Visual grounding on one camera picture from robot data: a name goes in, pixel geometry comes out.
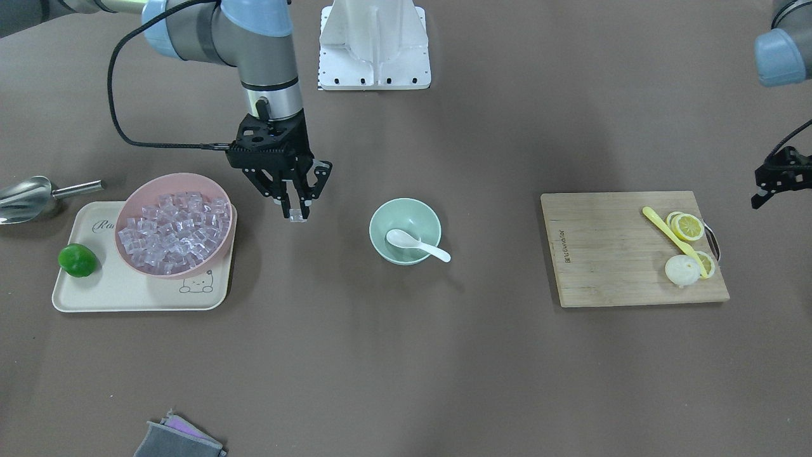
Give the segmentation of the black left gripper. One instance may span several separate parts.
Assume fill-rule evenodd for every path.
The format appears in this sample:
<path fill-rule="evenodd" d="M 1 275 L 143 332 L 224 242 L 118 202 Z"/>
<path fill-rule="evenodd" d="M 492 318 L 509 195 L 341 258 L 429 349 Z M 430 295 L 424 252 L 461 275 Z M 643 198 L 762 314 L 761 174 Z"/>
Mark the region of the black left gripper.
<path fill-rule="evenodd" d="M 759 190 L 751 197 L 751 208 L 757 210 L 776 193 L 809 190 L 811 187 L 810 156 L 800 154 L 795 147 L 783 147 L 770 154 L 755 171 Z"/>

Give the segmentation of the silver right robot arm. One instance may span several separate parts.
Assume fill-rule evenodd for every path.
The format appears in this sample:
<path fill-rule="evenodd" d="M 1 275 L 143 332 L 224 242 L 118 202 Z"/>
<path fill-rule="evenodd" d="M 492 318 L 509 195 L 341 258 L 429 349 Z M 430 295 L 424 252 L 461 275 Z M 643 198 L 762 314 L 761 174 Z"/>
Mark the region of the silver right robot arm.
<path fill-rule="evenodd" d="M 73 14 L 133 13 L 140 26 L 111 53 L 107 98 L 116 132 L 134 147 L 223 152 L 285 218 L 305 222 L 327 184 L 332 164 L 315 158 L 296 63 L 287 1 L 3 1 L 2 36 Z M 230 143 L 139 142 L 125 134 L 114 107 L 114 65 L 125 44 L 144 35 L 177 60 L 234 67 L 247 115 Z"/>

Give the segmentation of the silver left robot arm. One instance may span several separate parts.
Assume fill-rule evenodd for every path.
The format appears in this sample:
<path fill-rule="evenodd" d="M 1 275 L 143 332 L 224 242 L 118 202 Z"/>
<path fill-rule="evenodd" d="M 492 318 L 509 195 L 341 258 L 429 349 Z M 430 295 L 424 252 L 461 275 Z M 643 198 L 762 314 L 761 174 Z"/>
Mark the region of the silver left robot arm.
<path fill-rule="evenodd" d="M 771 29 L 754 41 L 759 82 L 767 88 L 809 81 L 811 77 L 811 2 L 775 1 Z M 809 190 L 811 159 L 789 145 L 811 121 L 795 128 L 766 156 L 754 172 L 759 191 L 750 199 L 757 210 L 774 195 Z"/>

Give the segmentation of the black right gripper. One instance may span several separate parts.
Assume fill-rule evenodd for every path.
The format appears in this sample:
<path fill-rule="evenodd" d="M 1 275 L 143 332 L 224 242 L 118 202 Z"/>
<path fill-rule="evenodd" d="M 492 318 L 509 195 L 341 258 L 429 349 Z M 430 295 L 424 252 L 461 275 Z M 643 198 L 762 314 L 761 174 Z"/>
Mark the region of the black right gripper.
<path fill-rule="evenodd" d="M 261 194 L 281 205 L 286 219 L 292 217 L 287 184 L 293 184 L 301 201 L 302 221 L 308 220 L 310 206 L 321 196 L 333 169 L 332 162 L 316 160 L 308 143 L 303 110 L 269 121 L 247 114 L 226 150 L 226 158 Z"/>

